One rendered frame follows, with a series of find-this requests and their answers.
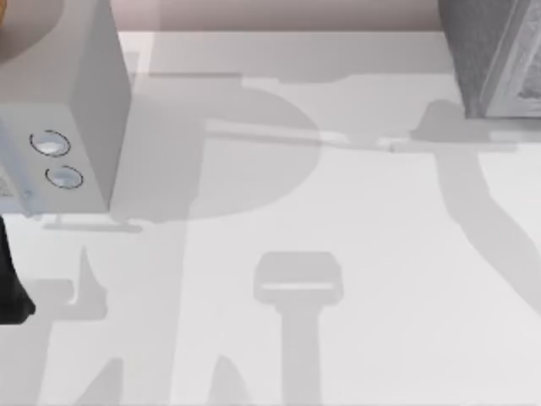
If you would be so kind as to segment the round microwave knob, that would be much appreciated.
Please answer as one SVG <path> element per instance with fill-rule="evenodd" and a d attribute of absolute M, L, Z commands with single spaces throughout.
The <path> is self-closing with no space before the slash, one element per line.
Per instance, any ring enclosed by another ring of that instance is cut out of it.
<path fill-rule="evenodd" d="M 33 149 L 43 156 L 60 157 L 68 154 L 71 150 L 68 138 L 51 129 L 31 134 L 29 141 Z"/>
<path fill-rule="evenodd" d="M 84 183 L 82 173 L 70 166 L 48 168 L 45 177 L 50 184 L 59 189 L 77 189 Z"/>

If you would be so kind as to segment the pale microwave oven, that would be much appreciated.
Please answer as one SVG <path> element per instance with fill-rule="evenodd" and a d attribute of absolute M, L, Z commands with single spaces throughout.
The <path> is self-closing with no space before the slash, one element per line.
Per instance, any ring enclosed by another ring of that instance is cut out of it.
<path fill-rule="evenodd" d="M 0 213 L 108 211 L 131 105 L 111 0 L 0 0 Z M 43 156 L 31 134 L 55 130 L 71 150 Z M 48 168 L 84 183 L 59 189 Z"/>

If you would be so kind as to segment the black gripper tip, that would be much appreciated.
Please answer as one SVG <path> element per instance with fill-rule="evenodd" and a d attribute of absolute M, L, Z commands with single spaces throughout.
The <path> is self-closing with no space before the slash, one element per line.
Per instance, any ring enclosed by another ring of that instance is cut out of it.
<path fill-rule="evenodd" d="M 0 326 L 23 324 L 36 312 L 36 305 L 14 268 L 3 217 L 0 216 Z"/>

